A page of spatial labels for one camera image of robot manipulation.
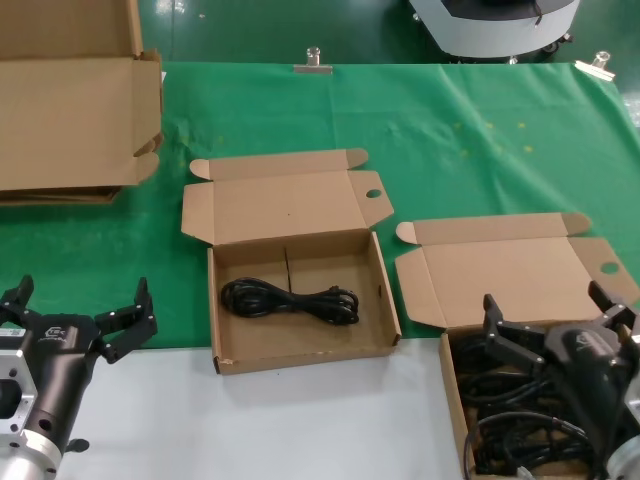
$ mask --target box lid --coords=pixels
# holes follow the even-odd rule
[[[137,0],[0,2],[0,60],[141,52]]]
[[[362,149],[194,160],[182,231],[211,245],[367,229],[393,213]]]
[[[491,293],[510,321],[590,320],[600,313],[587,294],[592,279],[635,302],[640,289],[607,241],[573,237],[589,227],[579,213],[401,223],[398,237],[421,245],[396,259],[408,316],[442,328],[481,325]]]
[[[138,184],[158,165],[159,92],[157,61],[0,62],[0,191]]]

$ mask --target cardboard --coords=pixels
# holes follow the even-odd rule
[[[364,150],[194,160],[212,180],[184,191],[182,231],[210,244],[214,363],[242,373],[388,355],[400,338],[380,246],[369,227],[393,213],[376,172],[351,171]],[[316,293],[333,285],[360,300],[360,322],[335,327],[306,313],[241,318],[219,305],[223,285],[256,277]]]
[[[0,6],[0,203],[109,201],[158,167],[160,58],[136,0]]]
[[[461,462],[471,420],[458,393],[450,342],[482,329],[484,294],[493,295],[505,319],[542,326],[600,315],[587,294],[591,280],[631,304],[640,298],[640,288],[605,239],[576,236],[590,223],[579,213],[547,213],[398,225],[401,240],[420,246],[396,259],[407,314],[445,329],[440,360]],[[604,273],[611,264],[615,273]],[[584,478],[575,465],[563,463],[542,473]]]

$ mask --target floor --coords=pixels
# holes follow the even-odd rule
[[[139,0],[145,46],[165,60],[299,63],[307,47],[327,63],[437,63],[406,0]],[[640,110],[640,2],[583,0],[555,61],[607,50],[628,106]]]

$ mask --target white table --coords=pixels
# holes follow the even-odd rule
[[[209,349],[100,360],[59,480],[459,480],[438,340],[230,377]]]

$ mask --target coiled black cable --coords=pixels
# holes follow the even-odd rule
[[[333,286],[308,295],[287,292],[257,278],[238,278],[220,292],[222,305],[240,317],[264,317],[278,312],[304,311],[331,325],[358,323],[358,297]]]
[[[485,353],[484,335],[455,343],[452,354],[461,375],[462,405],[475,409],[477,423],[467,440],[480,437],[473,452],[477,474],[512,476],[520,467],[531,471],[546,463],[581,460],[593,476],[593,450],[551,378],[503,371],[504,364]],[[469,442],[465,478],[470,478]]]

